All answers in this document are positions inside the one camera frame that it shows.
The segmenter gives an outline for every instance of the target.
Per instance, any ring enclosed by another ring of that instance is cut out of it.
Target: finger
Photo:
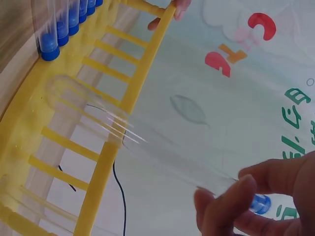
[[[239,172],[239,177],[252,175],[257,183],[257,192],[262,194],[293,194],[296,177],[307,159],[271,159],[247,167]]]
[[[256,183],[251,175],[243,176],[206,208],[202,225],[204,236],[233,233],[234,220],[251,206]]]
[[[160,20],[160,18],[155,18],[153,21],[151,21],[148,24],[148,30],[155,30],[158,27]]]
[[[181,11],[186,11],[191,4],[191,0],[176,0],[175,4],[177,9]]]
[[[176,21],[180,21],[184,17],[184,14],[191,3],[191,0],[176,0],[175,3],[176,11],[174,14],[174,18]]]
[[[298,223],[298,219],[275,221],[246,211],[235,220],[235,227],[251,236],[277,236],[284,235],[294,221]]]
[[[202,231],[203,216],[207,205],[215,198],[213,194],[206,189],[200,188],[194,194],[194,204],[196,208],[196,222],[199,231]]]

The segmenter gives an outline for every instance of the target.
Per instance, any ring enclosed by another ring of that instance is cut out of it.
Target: test tube rack
[[[38,209],[26,206],[23,202],[24,197],[50,209],[64,219],[73,221],[75,236],[90,235],[106,182],[119,149],[119,146],[105,142],[101,153],[97,154],[50,129],[49,124],[55,111],[43,99],[47,81],[56,75],[70,76],[99,94],[104,100],[130,114],[176,8],[174,2],[164,9],[143,0],[105,0],[104,2],[97,0],[96,3],[98,4],[96,11],[80,25],[78,33],[71,36],[69,42],[60,48],[60,55],[55,60],[44,61],[39,58],[36,61],[0,122],[0,220],[24,236],[55,235],[19,213],[19,207],[23,205],[39,218],[45,218],[45,215]],[[119,31],[112,26],[120,4],[161,18],[149,42]],[[142,58],[135,59],[131,55],[103,43],[101,39],[106,33],[111,33],[143,47],[145,51]],[[134,74],[128,77],[120,71],[93,60],[90,54],[96,48],[135,64]],[[76,78],[84,65],[127,83],[123,99],[118,101]],[[34,153],[39,149],[44,138],[94,160],[96,167],[91,181],[83,182],[37,159]],[[40,198],[27,189],[25,183],[31,167],[86,191],[79,216],[50,204],[46,199]]]

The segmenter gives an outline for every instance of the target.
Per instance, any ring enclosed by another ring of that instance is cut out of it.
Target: fingernail
[[[185,16],[185,12],[181,11],[181,13],[179,13],[179,15],[178,15],[178,21],[181,21],[184,16]]]
[[[185,11],[181,10],[180,8],[176,8],[176,11],[174,13],[174,18],[176,21],[180,21],[182,20],[182,18],[184,17],[185,15]]]
[[[244,182],[246,182],[246,181],[248,181],[248,180],[251,180],[251,179],[253,179],[253,177],[252,177],[252,175],[250,175],[250,174],[247,174],[247,175],[244,175],[243,177],[241,177],[239,180],[238,180],[238,184],[242,184],[242,183],[244,183]]]
[[[212,194],[212,195],[213,195],[213,192],[211,192],[210,190],[208,190],[208,189],[206,189],[206,188],[203,188],[203,187],[197,186],[197,189],[199,189],[199,190],[203,190],[203,191],[206,191],[206,192],[208,192],[208,193],[210,193],[210,194]]]

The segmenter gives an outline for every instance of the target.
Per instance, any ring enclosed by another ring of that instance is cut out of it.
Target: blue cap
[[[251,205],[251,210],[258,214],[263,215],[269,211],[271,207],[271,199],[266,195],[255,195],[255,198]]]
[[[77,10],[70,8],[69,10],[69,35],[75,35],[79,31],[79,19],[77,18]]]
[[[79,23],[82,24],[83,22],[85,22],[87,20],[87,15],[84,14],[82,16],[79,16]]]
[[[92,6],[92,7],[88,7],[88,11],[87,11],[87,15],[88,15],[88,16],[93,15],[94,12],[95,12],[95,5]]]
[[[96,0],[95,6],[102,6],[103,5],[103,0]]]
[[[69,27],[69,35],[73,36],[79,31],[79,24],[73,27]]]
[[[69,42],[68,29],[62,21],[57,21],[57,35],[59,47],[62,47]]]
[[[59,45],[59,47],[62,47],[64,45],[66,45],[68,42],[69,42],[69,34],[67,34],[66,37],[58,38],[58,45]]]
[[[52,61],[60,54],[60,49],[56,47],[56,41],[52,34],[45,33],[41,37],[41,57],[45,61]]]

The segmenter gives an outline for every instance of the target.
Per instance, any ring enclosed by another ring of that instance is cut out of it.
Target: glass test tube
[[[88,9],[87,9],[87,15],[91,16],[95,12],[95,0],[88,0]]]
[[[69,4],[69,35],[79,31],[80,0],[71,0]]]
[[[60,54],[57,36],[56,5],[55,0],[46,2],[44,14],[48,16],[48,20],[39,35],[39,46],[43,60],[52,61]]]
[[[102,6],[102,5],[103,5],[103,0],[96,0],[96,2],[95,2],[96,7]]]
[[[79,23],[83,23],[87,19],[88,0],[80,0],[79,7]]]
[[[69,0],[55,1],[58,44],[62,47],[69,41]]]
[[[74,122],[77,121],[71,109],[78,111],[87,102],[88,106],[100,112],[92,114],[81,110],[85,118],[82,120],[85,121],[81,120],[77,125],[102,138],[104,142],[114,143],[118,147],[123,145],[135,158],[154,164],[189,185],[204,187],[219,196],[236,182],[213,165],[199,161],[196,153],[191,153],[140,119],[105,102],[99,95],[68,76],[50,80],[46,96],[48,104],[56,112],[62,112]],[[271,200],[268,196],[255,195],[250,210],[265,214],[270,207]]]

